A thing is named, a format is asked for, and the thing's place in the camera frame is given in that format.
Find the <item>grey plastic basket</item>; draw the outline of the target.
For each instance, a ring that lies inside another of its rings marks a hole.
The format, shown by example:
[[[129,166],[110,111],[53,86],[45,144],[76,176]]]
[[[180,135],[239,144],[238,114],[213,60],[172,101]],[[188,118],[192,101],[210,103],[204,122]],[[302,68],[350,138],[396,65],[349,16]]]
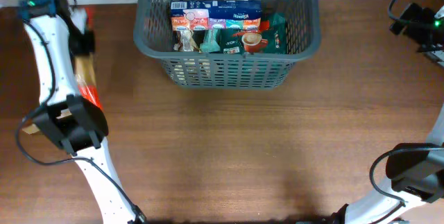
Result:
[[[318,0],[259,0],[266,14],[284,15],[284,54],[174,51],[171,3],[186,1],[196,0],[138,0],[133,34],[137,48],[159,60],[170,79],[182,87],[272,89],[297,62],[312,57],[321,43]]]

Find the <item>light blue wipes packet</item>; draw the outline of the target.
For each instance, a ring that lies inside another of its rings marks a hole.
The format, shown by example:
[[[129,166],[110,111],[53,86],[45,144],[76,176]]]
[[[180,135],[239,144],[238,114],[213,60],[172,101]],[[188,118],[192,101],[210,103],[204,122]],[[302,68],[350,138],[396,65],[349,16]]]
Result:
[[[200,44],[200,50],[203,53],[218,53],[221,50],[219,46],[221,29],[213,28],[205,32],[203,42]]]

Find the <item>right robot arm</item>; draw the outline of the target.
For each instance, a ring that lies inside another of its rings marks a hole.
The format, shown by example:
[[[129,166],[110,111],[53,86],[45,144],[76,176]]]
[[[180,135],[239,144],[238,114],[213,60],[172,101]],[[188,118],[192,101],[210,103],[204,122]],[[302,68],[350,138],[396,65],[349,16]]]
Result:
[[[393,34],[403,33],[418,43],[418,52],[443,66],[443,11],[408,5],[401,19],[432,24],[431,30],[394,22]],[[373,190],[321,223],[401,223],[410,209],[443,198],[443,115],[440,114],[423,143],[401,143],[380,155],[369,171]]]

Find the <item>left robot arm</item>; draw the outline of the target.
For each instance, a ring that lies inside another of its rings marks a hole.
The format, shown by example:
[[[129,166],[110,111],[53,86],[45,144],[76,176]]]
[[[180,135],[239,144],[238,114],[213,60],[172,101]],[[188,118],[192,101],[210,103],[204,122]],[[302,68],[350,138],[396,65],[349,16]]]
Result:
[[[39,105],[18,130],[34,128],[69,155],[83,172],[104,223],[146,223],[123,190],[110,157],[108,123],[97,95],[95,39],[77,0],[20,0],[19,16],[31,41],[40,83]]]

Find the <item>green coffee bag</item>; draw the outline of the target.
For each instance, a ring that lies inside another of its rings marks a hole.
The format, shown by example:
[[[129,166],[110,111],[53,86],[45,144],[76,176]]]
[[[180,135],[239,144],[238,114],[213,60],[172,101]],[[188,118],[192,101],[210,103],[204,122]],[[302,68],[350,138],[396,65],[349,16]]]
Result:
[[[224,54],[287,54],[286,19],[277,12],[261,18],[258,30],[222,29],[218,44]]]

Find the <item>beige brown snack wrapper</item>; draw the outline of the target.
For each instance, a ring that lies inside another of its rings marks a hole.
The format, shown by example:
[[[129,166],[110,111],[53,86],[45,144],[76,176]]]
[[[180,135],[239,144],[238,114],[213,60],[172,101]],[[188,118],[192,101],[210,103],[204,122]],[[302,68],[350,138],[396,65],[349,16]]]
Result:
[[[175,77],[181,84],[192,84],[198,80],[198,62],[195,58],[183,57],[183,53],[199,52],[198,45],[194,40],[194,32],[180,30],[176,34],[178,43],[174,50],[179,52],[179,57],[171,61]]]

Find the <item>orange pasta packet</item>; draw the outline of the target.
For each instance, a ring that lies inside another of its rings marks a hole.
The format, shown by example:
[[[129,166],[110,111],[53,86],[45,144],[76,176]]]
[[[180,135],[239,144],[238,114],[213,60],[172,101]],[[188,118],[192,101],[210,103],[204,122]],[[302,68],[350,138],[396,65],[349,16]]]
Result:
[[[100,110],[103,106],[99,100],[99,95],[96,87],[95,74],[95,36],[93,27],[93,7],[86,7],[87,23],[85,35],[87,38],[86,51],[82,54],[74,56],[75,77],[78,84],[79,91],[83,98],[93,103]]]

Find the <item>blue carton box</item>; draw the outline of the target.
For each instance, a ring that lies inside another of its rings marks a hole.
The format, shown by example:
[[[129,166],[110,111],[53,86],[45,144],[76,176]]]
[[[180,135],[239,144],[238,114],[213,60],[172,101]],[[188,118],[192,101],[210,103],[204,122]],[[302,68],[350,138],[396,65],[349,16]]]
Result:
[[[256,31],[262,18],[262,3],[258,0],[172,1],[170,9],[174,31],[222,28]]]

